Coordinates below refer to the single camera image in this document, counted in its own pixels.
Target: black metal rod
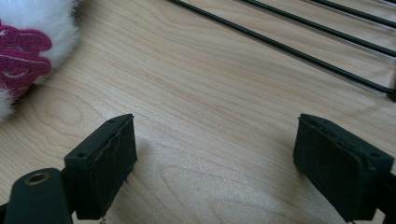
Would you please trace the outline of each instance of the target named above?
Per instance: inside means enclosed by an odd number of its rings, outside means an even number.
[[[336,31],[336,30],[334,30],[332,28],[329,28],[327,26],[320,25],[320,24],[318,24],[316,22],[309,21],[309,20],[304,19],[302,17],[299,17],[299,16],[293,15],[293,14],[291,14],[289,12],[283,11],[283,10],[281,10],[279,8],[268,6],[268,5],[264,4],[264,3],[258,2],[256,0],[239,0],[239,1],[247,3],[250,6],[258,7],[258,8],[261,8],[263,10],[272,12],[272,13],[274,13],[276,15],[279,15],[279,16],[282,16],[282,17],[284,17],[284,18],[286,18],[288,20],[297,21],[297,22],[299,22],[302,25],[306,25],[308,27],[314,28],[314,29],[319,30],[319,31],[321,31],[323,33],[326,33],[328,35],[336,36],[338,38],[344,39],[344,40],[349,41],[351,43],[354,43],[356,45],[360,45],[360,46],[365,47],[367,49],[371,49],[371,50],[386,54],[386,55],[388,55],[390,57],[396,57],[396,51],[395,50],[387,49],[387,48],[378,46],[376,44],[370,43],[368,41],[359,39],[359,38],[357,38],[355,36],[344,34],[342,32]]]
[[[386,1],[386,2],[389,2],[389,3],[392,3],[392,4],[396,4],[395,0],[383,0],[383,1]]]
[[[388,21],[388,20],[382,19],[380,17],[374,16],[374,15],[371,15],[371,14],[368,14],[368,13],[365,13],[365,12],[362,12],[362,11],[358,11],[358,10],[353,9],[351,7],[345,7],[345,6],[342,6],[342,5],[336,4],[336,3],[331,2],[331,1],[327,1],[327,0],[307,0],[307,1],[311,1],[311,2],[314,2],[314,3],[320,4],[320,5],[323,5],[325,7],[330,7],[330,8],[333,8],[335,10],[342,11],[342,12],[345,12],[347,14],[350,14],[350,15],[365,19],[367,21],[373,21],[373,22],[376,22],[376,23],[391,27],[393,29],[396,29],[396,22],[394,22],[394,21]]]
[[[325,69],[327,71],[330,71],[330,72],[332,72],[332,73],[334,73],[334,74],[336,74],[336,75],[338,75],[340,77],[343,77],[343,78],[345,78],[345,79],[347,79],[349,81],[352,81],[355,84],[358,84],[358,86],[363,86],[363,87],[366,87],[366,88],[368,88],[370,90],[384,93],[392,101],[396,102],[396,90],[394,90],[394,89],[381,86],[381,85],[376,84],[376,83],[374,83],[374,82],[372,82],[370,80],[367,80],[365,78],[359,77],[359,76],[354,75],[354,74],[352,74],[352,73],[350,73],[350,72],[348,72],[346,70],[343,70],[343,69],[341,69],[339,67],[336,67],[336,66],[334,66],[332,64],[325,63],[325,62],[323,62],[320,59],[317,59],[317,58],[312,57],[312,56],[310,56],[308,54],[305,54],[305,53],[303,53],[303,52],[301,52],[301,51],[299,51],[297,49],[293,49],[293,48],[291,48],[291,47],[289,47],[287,45],[279,43],[279,42],[277,42],[277,41],[275,41],[275,40],[273,40],[273,39],[271,39],[269,37],[266,37],[264,35],[260,35],[260,34],[254,32],[254,31],[251,31],[251,30],[249,30],[249,29],[247,29],[247,28],[245,28],[243,26],[240,26],[238,24],[235,24],[235,23],[233,23],[231,21],[224,20],[223,18],[218,17],[216,15],[213,15],[213,14],[211,14],[211,13],[209,13],[207,11],[204,11],[204,10],[198,8],[198,7],[194,7],[194,6],[190,5],[190,4],[187,4],[187,3],[179,1],[179,0],[167,0],[167,1],[169,1],[171,3],[174,3],[174,4],[176,4],[176,5],[180,6],[180,7],[184,7],[186,9],[188,9],[189,11],[195,12],[195,13],[197,13],[197,14],[199,14],[199,15],[207,18],[207,19],[210,19],[212,21],[215,21],[215,22],[218,22],[218,23],[220,23],[222,25],[225,25],[228,28],[231,28],[231,29],[235,30],[236,32],[242,33],[244,35],[247,35],[247,36],[249,36],[249,37],[251,37],[251,38],[253,38],[253,39],[257,40],[257,41],[260,41],[262,43],[268,44],[268,45],[270,45],[270,46],[272,46],[272,47],[274,47],[276,49],[283,50],[284,52],[286,52],[288,54],[291,54],[291,55],[293,55],[293,56],[295,56],[295,57],[297,57],[299,59],[302,59],[302,60],[304,60],[307,63],[311,63],[311,64],[316,65],[316,66],[318,66],[320,68],[323,68],[323,69]]]

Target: plush toy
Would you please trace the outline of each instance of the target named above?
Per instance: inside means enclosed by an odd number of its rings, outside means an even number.
[[[0,0],[0,121],[34,83],[43,82],[78,40],[78,0]]]

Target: wooden surface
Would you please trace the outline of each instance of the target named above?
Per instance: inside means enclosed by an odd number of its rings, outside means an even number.
[[[396,49],[396,30],[301,0],[262,2]],[[391,5],[336,2],[396,21]],[[394,59],[238,1],[189,3],[393,86]],[[396,157],[394,103],[167,1],[86,0],[78,25],[68,61],[0,124],[0,203],[20,176],[63,168],[70,150],[126,113],[135,115],[139,161],[107,223],[344,223],[292,162],[301,113]],[[382,219],[377,212],[373,223]]]

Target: clamp jaw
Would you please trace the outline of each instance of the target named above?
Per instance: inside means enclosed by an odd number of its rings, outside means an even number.
[[[293,158],[344,221],[372,220],[379,208],[384,223],[396,223],[389,154],[326,119],[302,114]]]
[[[62,171],[47,168],[18,179],[0,224],[73,223],[103,217],[131,173],[136,157],[134,117],[106,121],[64,157]]]

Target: white fluffy plush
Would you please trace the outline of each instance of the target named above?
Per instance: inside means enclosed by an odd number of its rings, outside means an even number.
[[[46,34],[52,48],[42,51],[40,56],[50,60],[53,71],[77,43],[78,28],[72,15],[77,3],[78,0],[0,0],[0,21],[2,25]],[[0,121],[12,113],[10,104],[7,90],[0,90]]]

